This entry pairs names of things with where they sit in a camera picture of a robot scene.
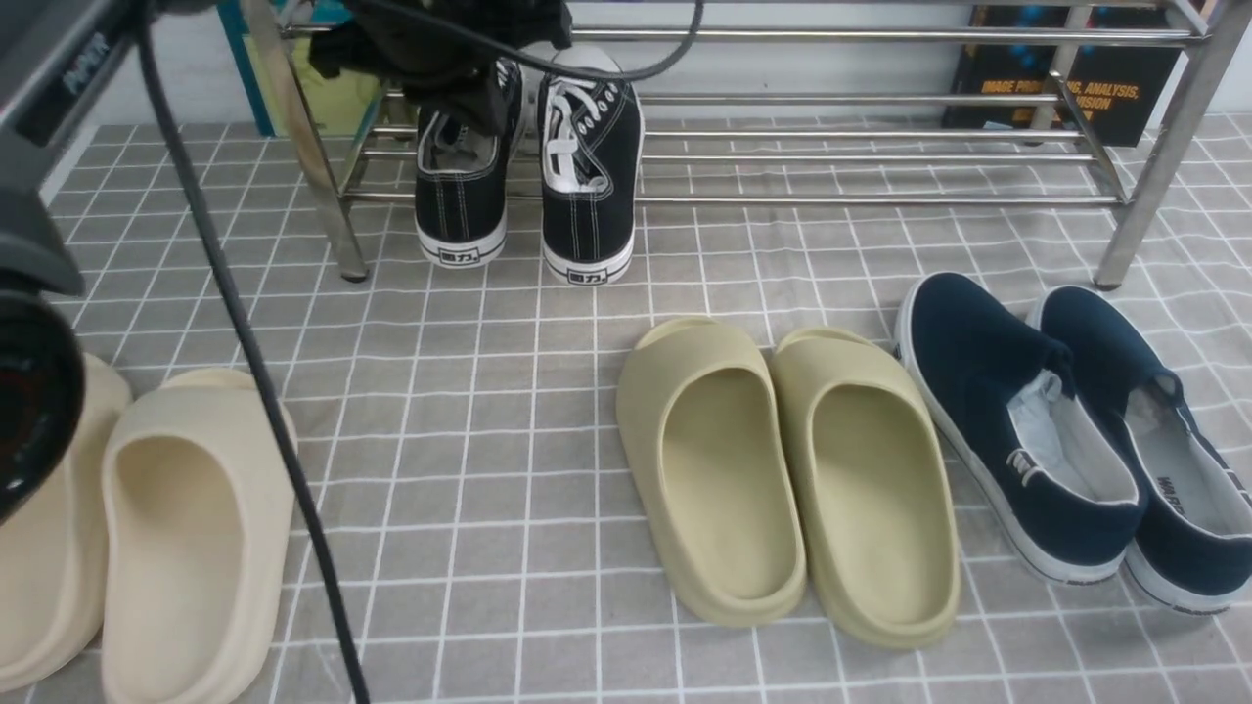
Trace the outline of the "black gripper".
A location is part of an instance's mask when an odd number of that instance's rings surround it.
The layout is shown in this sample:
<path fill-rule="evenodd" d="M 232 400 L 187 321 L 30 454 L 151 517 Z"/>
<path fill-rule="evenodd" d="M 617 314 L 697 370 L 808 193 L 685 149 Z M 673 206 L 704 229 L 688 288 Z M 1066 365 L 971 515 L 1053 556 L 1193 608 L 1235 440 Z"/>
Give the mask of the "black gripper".
<path fill-rule="evenodd" d="M 475 133 L 507 130 L 497 63 L 536 43 L 568 48 L 563 1 L 346 1 L 346 23 L 316 34 L 309 64 L 321 76 L 356 71 L 397 85 L 407 101 L 453 116 Z"/>

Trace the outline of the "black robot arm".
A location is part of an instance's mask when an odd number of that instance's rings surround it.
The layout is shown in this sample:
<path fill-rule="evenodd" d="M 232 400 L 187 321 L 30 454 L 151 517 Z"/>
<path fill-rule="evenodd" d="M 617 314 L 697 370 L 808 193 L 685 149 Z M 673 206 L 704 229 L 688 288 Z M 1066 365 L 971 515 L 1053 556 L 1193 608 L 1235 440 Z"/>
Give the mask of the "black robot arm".
<path fill-rule="evenodd" d="M 79 268 L 40 195 L 64 144 L 128 49 L 162 15 L 207 1 L 5 1 L 3 28 L 3 515 L 13 515 L 68 453 L 85 400 L 70 326 L 45 294 L 78 297 Z M 566 48 L 563 1 L 348 1 L 317 34 L 322 76 L 358 71 L 401 86 L 488 133 L 505 129 L 505 94 L 486 71 L 537 43 Z"/>

